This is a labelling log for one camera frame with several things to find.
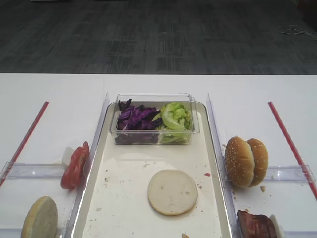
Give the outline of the clear acrylic divider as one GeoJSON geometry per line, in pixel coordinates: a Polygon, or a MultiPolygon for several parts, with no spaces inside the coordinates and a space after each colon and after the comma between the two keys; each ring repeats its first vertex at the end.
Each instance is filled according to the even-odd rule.
{"type": "Polygon", "coordinates": [[[231,189],[230,182],[227,178],[223,146],[221,144],[219,130],[218,130],[217,122],[215,118],[215,112],[214,112],[213,104],[209,94],[207,94],[206,105],[207,105],[208,120],[210,125],[212,143],[213,143],[214,153],[215,153],[217,174],[218,174],[219,183],[220,183],[220,191],[221,191],[221,196],[222,196],[224,209],[226,213],[225,215],[226,223],[227,223],[228,232],[229,232],[228,237],[241,238],[242,235],[240,232],[239,223],[237,221],[237,212],[234,207],[232,189],[231,189]]]}
{"type": "Polygon", "coordinates": [[[80,209],[82,206],[82,201],[83,201],[85,191],[87,188],[87,183],[89,180],[90,172],[91,172],[92,166],[94,165],[95,155],[96,155],[98,143],[100,140],[100,136],[102,133],[102,128],[104,125],[108,105],[109,105],[109,95],[108,95],[108,92],[106,92],[105,99],[104,99],[102,109],[101,109],[101,114],[99,117],[99,121],[98,121],[98,124],[96,127],[95,135],[94,135],[93,141],[92,141],[91,146],[90,146],[89,157],[88,157],[86,164],[84,166],[84,173],[83,173],[84,178],[81,182],[81,185],[78,188],[76,199],[75,199],[75,202],[73,205],[73,209],[71,211],[70,218],[67,222],[67,226],[63,229],[62,235],[60,235],[60,238],[72,238],[73,237],[75,226],[76,226],[76,223],[77,223],[77,220],[79,217],[79,212],[80,212],[80,209]]]}

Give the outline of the metal serving tray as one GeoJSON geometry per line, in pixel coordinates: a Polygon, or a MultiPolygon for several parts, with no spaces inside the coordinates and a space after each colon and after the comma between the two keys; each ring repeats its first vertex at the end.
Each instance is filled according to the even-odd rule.
{"type": "Polygon", "coordinates": [[[72,237],[230,237],[206,107],[196,104],[200,132],[187,145],[115,145],[108,130],[114,105],[108,109],[72,237]],[[159,214],[148,202],[150,179],[166,169],[195,182],[197,203],[183,215],[159,214]]]}

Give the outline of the tomato slice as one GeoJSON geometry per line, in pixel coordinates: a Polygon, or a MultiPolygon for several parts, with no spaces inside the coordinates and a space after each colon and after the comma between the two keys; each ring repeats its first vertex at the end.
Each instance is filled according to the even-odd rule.
{"type": "Polygon", "coordinates": [[[74,150],[71,156],[70,164],[65,168],[65,172],[61,178],[60,185],[63,189],[75,189],[81,183],[81,177],[79,175],[78,161],[80,159],[81,147],[74,150]]]}
{"type": "Polygon", "coordinates": [[[87,141],[83,143],[81,146],[81,151],[80,151],[80,159],[78,161],[78,168],[79,168],[79,175],[80,177],[83,175],[83,169],[86,163],[86,160],[89,156],[89,144],[87,141]]]}

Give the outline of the bun base on tray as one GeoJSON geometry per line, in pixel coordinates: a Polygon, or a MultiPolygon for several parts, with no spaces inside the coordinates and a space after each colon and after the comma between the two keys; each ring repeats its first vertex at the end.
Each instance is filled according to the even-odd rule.
{"type": "Polygon", "coordinates": [[[194,180],[181,170],[162,170],[154,174],[148,184],[151,207],[166,216],[190,211],[198,199],[194,180]]]}

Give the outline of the front tomato slice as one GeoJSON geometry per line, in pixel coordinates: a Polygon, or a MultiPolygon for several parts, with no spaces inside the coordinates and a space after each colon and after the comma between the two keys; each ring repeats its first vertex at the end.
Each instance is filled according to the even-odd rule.
{"type": "Polygon", "coordinates": [[[63,189],[75,189],[81,183],[81,177],[79,175],[78,161],[80,159],[81,147],[74,150],[71,156],[70,164],[65,168],[65,172],[61,178],[60,185],[63,189]]]}

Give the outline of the upright bun base left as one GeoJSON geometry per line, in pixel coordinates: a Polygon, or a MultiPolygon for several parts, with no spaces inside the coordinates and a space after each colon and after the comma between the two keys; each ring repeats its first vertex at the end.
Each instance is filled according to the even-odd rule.
{"type": "Polygon", "coordinates": [[[21,238],[54,238],[58,212],[54,200],[43,196],[31,206],[23,224],[21,238]]]}

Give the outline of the clear bun top holder rail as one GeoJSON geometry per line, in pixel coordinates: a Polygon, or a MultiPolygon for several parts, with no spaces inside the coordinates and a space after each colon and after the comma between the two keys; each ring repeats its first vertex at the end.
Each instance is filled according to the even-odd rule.
{"type": "Polygon", "coordinates": [[[268,167],[264,181],[315,183],[308,165],[268,167]]]}

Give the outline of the left clear acrylic divider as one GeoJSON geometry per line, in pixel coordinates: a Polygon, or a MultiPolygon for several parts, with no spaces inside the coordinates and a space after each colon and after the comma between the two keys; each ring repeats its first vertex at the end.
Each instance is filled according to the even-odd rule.
{"type": "Polygon", "coordinates": [[[100,136],[102,133],[102,128],[104,125],[108,105],[109,105],[109,95],[108,95],[108,92],[106,92],[105,99],[104,99],[102,109],[101,109],[101,114],[99,117],[99,121],[98,121],[98,124],[96,127],[95,135],[94,135],[93,141],[92,141],[91,146],[90,146],[89,157],[88,157],[86,164],[84,166],[84,173],[83,173],[84,178],[81,182],[81,185],[78,188],[76,199],[75,199],[75,202],[73,205],[73,209],[71,211],[70,218],[67,222],[67,226],[63,229],[62,235],[60,235],[60,238],[72,238],[73,237],[75,226],[76,226],[76,223],[77,223],[77,220],[79,217],[79,212],[80,212],[80,209],[82,206],[82,201],[83,201],[85,191],[87,188],[87,183],[89,180],[90,172],[91,172],[92,166],[94,165],[95,155],[96,155],[98,143],[100,140],[100,136]]]}

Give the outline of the clear patty holder rail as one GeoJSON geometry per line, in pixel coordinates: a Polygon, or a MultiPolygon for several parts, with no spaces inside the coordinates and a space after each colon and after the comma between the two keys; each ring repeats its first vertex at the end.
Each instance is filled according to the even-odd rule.
{"type": "Polygon", "coordinates": [[[317,238],[317,231],[286,231],[280,226],[283,238],[317,238]]]}

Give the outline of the red strip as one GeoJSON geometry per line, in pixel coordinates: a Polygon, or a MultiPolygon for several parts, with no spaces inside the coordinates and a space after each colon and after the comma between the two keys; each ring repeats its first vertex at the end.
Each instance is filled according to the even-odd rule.
{"type": "Polygon", "coordinates": [[[314,197],[317,198],[317,187],[316,187],[316,184],[313,180],[313,174],[311,172],[309,172],[308,166],[304,164],[304,161],[301,158],[301,156],[300,156],[291,136],[289,135],[281,117],[279,116],[278,111],[276,110],[273,102],[268,102],[268,106],[270,107],[270,110],[272,111],[272,113],[275,117],[275,120],[277,121],[277,123],[278,123],[278,125],[279,125],[279,127],[280,127],[280,129],[281,129],[281,131],[282,131],[282,133],[283,133],[283,135],[284,135],[284,137],[285,137],[285,139],[286,139],[286,141],[287,141],[287,143],[288,143],[288,145],[289,145],[289,147],[290,147],[290,149],[291,149],[291,151],[292,151],[292,153],[293,153],[293,155],[298,163],[298,165],[301,167],[303,174],[306,177],[306,180],[310,186],[310,189],[311,189],[314,197]]]}
{"type": "Polygon", "coordinates": [[[7,165],[4,166],[4,168],[1,172],[1,176],[0,176],[0,185],[3,185],[8,173],[10,172],[11,168],[13,167],[13,165],[15,164],[16,160],[18,159],[19,155],[21,154],[24,146],[28,142],[31,134],[33,133],[34,129],[36,128],[38,122],[40,121],[41,117],[43,116],[48,105],[49,105],[48,101],[43,103],[40,111],[38,112],[37,116],[35,117],[34,121],[31,124],[31,126],[29,127],[27,133],[23,137],[21,143],[19,144],[19,146],[18,146],[17,150],[15,151],[14,155],[12,156],[11,160],[7,163],[7,165]]]}

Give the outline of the right clear acrylic divider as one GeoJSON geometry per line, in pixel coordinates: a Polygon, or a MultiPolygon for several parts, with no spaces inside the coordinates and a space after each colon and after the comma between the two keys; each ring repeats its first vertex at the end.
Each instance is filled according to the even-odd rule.
{"type": "Polygon", "coordinates": [[[228,237],[241,238],[242,235],[240,232],[239,223],[237,221],[237,212],[234,207],[232,189],[231,189],[230,182],[227,178],[223,146],[221,144],[219,130],[218,130],[217,122],[215,118],[215,112],[214,112],[213,104],[209,94],[207,94],[206,105],[207,105],[208,120],[210,125],[212,143],[213,143],[214,153],[215,153],[217,174],[218,174],[219,183],[220,183],[220,191],[221,191],[221,196],[222,196],[224,209],[226,213],[225,215],[226,223],[227,223],[228,232],[229,232],[228,237]]]}

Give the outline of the sesame bun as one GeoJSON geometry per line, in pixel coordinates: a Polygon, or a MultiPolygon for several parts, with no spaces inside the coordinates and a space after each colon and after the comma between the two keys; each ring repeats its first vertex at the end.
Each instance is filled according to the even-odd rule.
{"type": "Polygon", "coordinates": [[[266,176],[268,168],[268,151],[266,146],[258,139],[251,138],[247,141],[254,157],[254,177],[249,187],[259,185],[266,176]]]}
{"type": "Polygon", "coordinates": [[[229,139],[225,148],[225,166],[229,180],[237,187],[246,188],[254,178],[254,156],[250,145],[239,136],[229,139]]]}

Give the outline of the clear bun base holder rail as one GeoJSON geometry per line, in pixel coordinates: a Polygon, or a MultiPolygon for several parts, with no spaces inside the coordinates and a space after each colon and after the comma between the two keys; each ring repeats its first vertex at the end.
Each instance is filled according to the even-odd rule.
{"type": "MultiPolygon", "coordinates": [[[[55,238],[63,238],[66,231],[66,227],[58,227],[55,233],[55,238]]],[[[5,228],[0,229],[1,238],[19,238],[21,237],[22,229],[17,228],[5,228]]]]}

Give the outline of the right red strip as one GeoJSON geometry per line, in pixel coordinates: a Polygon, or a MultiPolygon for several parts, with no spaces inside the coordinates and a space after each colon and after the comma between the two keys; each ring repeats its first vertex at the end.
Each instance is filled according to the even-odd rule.
{"type": "Polygon", "coordinates": [[[291,151],[292,151],[292,153],[293,153],[293,155],[298,163],[298,165],[301,167],[303,174],[306,177],[306,180],[310,186],[310,189],[311,189],[314,197],[317,198],[317,187],[316,187],[316,184],[313,180],[313,174],[311,172],[309,172],[308,166],[304,164],[304,161],[301,158],[301,156],[300,156],[291,136],[289,135],[281,117],[279,116],[278,111],[276,110],[273,102],[268,102],[268,106],[270,107],[270,110],[272,111],[272,113],[275,117],[275,120],[277,121],[277,123],[278,123],[278,125],[279,125],[279,127],[280,127],[280,129],[281,129],[281,131],[282,131],[282,133],[283,133],[283,135],[284,135],[284,137],[285,137],[285,139],[286,139],[286,141],[287,141],[287,143],[288,143],[288,145],[289,145],[289,147],[290,147],[290,149],[291,149],[291,151]]]}

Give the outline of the white patty pusher block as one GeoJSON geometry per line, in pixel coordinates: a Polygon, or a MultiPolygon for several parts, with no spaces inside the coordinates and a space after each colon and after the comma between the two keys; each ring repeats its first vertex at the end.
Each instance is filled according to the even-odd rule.
{"type": "Polygon", "coordinates": [[[276,236],[277,238],[286,238],[285,232],[283,230],[283,227],[278,223],[277,221],[277,217],[272,214],[269,217],[271,219],[271,221],[274,224],[274,228],[275,228],[275,232],[276,232],[276,236]]]}

